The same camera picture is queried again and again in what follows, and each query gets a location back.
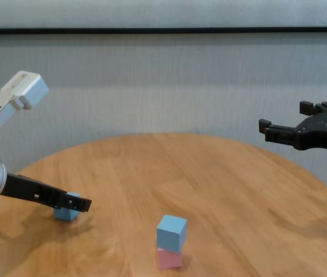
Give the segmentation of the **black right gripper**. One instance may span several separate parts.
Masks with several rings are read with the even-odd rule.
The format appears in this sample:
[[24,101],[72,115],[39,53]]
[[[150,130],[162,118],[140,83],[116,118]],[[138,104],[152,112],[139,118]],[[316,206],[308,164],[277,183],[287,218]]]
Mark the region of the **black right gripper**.
[[264,135],[265,141],[289,145],[301,151],[327,149],[327,104],[301,101],[299,113],[307,118],[295,128],[274,125],[271,121],[260,119],[259,131]]

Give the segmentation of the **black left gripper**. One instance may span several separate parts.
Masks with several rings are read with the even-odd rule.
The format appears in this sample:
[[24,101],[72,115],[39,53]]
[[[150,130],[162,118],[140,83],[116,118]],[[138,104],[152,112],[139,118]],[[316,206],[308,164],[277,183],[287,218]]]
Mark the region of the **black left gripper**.
[[7,174],[1,196],[43,204],[55,209],[88,212],[92,200],[67,193],[62,189],[17,174]]

